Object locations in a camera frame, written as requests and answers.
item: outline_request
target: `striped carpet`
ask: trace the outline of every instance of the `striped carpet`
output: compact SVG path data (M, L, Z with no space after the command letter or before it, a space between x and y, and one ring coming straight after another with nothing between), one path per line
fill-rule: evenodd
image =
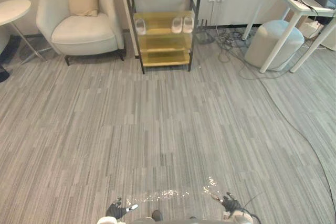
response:
M128 48L125 61L80 58L67 67L50 51L48 63L20 65L29 53L21 43L4 65L0 223L96 223L117 196L139 204L126 223L154 209L165 220L220 220L210 191L229 191L242 205L260 194L246 209L263 224L335 223L314 153L336 195L335 52L316 50L294 74L247 80L281 73L242 68L233 54L246 48L219 55L210 44L195 48L191 72L143 75L129 39Z

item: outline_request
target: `white armchair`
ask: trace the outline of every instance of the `white armchair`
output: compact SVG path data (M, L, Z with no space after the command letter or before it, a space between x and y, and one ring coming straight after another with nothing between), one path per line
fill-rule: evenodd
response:
M70 14L69 0L39 0L36 24L56 53L95 55L124 49L124 39L113 0L99 0L97 17Z

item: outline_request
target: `table leg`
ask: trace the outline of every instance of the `table leg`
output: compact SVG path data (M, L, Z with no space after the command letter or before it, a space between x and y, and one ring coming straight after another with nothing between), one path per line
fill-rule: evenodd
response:
M257 8L256 8L256 10L255 10L255 12L254 12L254 14L253 14L253 16L251 18L251 21L250 21L250 23L248 23L248 25L247 25L247 27L245 29L244 35L241 38L242 40L246 40L247 39L247 36L250 33L250 31L251 31L252 25L256 21L256 18L258 16L258 13L260 11L261 6L263 5L263 2L264 2L264 0L259 0Z
M289 10L290 10L290 8L287 7L287 9L285 10L285 12L283 13L283 15L281 17L281 20L284 20L286 18L287 14L289 13Z
M286 30L283 32L281 38L278 40L278 42L274 46L272 52L270 53L270 55L268 56L268 58L264 62L263 66L261 67L261 69L259 71L260 73L265 73L265 71L267 70L269 65L271 65L273 59L275 58L277 53L280 51L281 47L285 43L286 39L288 38L288 36L292 32L293 28L295 27L296 23L299 21L301 16L302 16L301 13L294 13L293 18L290 20Z
M324 41L324 39L331 33L331 31L336 27L336 18L333 18L322 33L316 38L316 40L311 44L307 52L295 63L295 65L290 69L291 73L294 73L298 68L308 59L308 57L314 52L314 50Z
M43 57L38 51L36 51L34 47L32 47L32 45L29 43L29 41L21 33L21 31L19 30L19 28L17 28L17 26L14 24L14 22L11 22L11 25L14 27L14 29L17 31L17 33L21 36L21 38L26 42L26 44L28 45L28 47L30 47L30 49L34 52L34 54L37 57L39 57L40 59L45 60L47 62L47 59L45 57Z

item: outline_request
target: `black metal frame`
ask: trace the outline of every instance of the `black metal frame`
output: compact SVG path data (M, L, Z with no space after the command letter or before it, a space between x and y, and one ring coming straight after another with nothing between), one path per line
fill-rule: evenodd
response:
M140 59L140 65L141 65L141 70L142 73L145 74L145 70L144 70L144 66L143 66L143 62L142 62L142 57L141 57L141 52L140 52L140 46L139 46L139 41L138 41L138 36L137 36L137 32L135 29L135 23L134 23L134 13L136 13L137 9L135 7L135 2L134 0L126 0L127 1L127 6L128 6L128 10L131 16L131 23L132 23L132 28L133 28L133 32L134 32L134 37L135 37L135 42L137 44L137 50L138 50L138 54L139 54L139 59ZM191 49L189 52L189 64L188 64L188 71L191 70L191 64L193 61L193 53L194 53L194 41L195 41L195 33L196 33L196 29L197 29L197 24L198 24L198 11L200 10L200 3L201 0L197 0L196 4L194 3L194 0L190 0L190 4L189 4L189 10L193 10L195 13L195 17L194 17L194 29L193 29L193 37L192 37L192 43L191 43Z

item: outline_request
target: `wooden shelf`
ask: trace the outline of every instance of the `wooden shelf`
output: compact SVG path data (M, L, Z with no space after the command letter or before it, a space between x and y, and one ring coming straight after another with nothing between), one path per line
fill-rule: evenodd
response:
M146 35L174 35L171 30L173 19L185 16L193 17L193 12L135 13L134 20L139 18L145 20Z
M143 52L175 52L191 49L191 34L176 36L139 36L140 51Z
M187 51L143 53L141 56L145 67L186 65L190 60Z

